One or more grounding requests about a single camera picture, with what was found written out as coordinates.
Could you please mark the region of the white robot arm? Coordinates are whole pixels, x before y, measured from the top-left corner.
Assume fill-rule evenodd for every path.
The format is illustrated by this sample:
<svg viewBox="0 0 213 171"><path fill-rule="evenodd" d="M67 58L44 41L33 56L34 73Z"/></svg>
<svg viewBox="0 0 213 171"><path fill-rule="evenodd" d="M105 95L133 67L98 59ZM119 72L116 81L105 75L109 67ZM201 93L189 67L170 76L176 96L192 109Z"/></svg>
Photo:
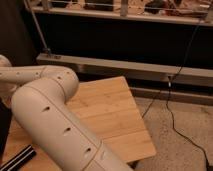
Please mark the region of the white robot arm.
<svg viewBox="0 0 213 171"><path fill-rule="evenodd" d="M62 171L133 171L67 108L78 90L72 69L13 67L0 55L0 87L16 121Z"/></svg>

